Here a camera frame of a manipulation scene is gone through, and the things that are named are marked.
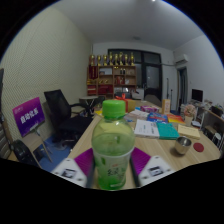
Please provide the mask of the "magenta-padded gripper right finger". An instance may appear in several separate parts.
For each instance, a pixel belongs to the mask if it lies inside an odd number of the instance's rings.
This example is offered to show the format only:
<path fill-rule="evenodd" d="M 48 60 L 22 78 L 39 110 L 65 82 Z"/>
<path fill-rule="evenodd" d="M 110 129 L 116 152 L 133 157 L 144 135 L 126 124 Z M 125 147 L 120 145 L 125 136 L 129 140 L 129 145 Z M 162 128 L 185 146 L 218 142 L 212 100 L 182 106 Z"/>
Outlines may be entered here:
<path fill-rule="evenodd" d="M 150 156 L 138 148 L 134 148 L 130 163 L 137 187 L 143 187 L 175 172 L 162 157 Z"/>

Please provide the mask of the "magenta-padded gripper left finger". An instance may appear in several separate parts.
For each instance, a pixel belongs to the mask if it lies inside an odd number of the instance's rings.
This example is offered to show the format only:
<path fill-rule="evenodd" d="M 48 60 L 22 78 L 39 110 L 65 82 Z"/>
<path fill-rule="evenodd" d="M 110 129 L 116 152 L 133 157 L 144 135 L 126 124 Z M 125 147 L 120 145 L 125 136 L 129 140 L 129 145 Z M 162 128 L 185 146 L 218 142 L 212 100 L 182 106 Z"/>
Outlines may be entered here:
<path fill-rule="evenodd" d="M 65 158 L 53 169 L 52 174 L 81 187 L 90 188 L 93 182 L 94 168 L 93 150 L 88 149 L 74 159 Z"/>

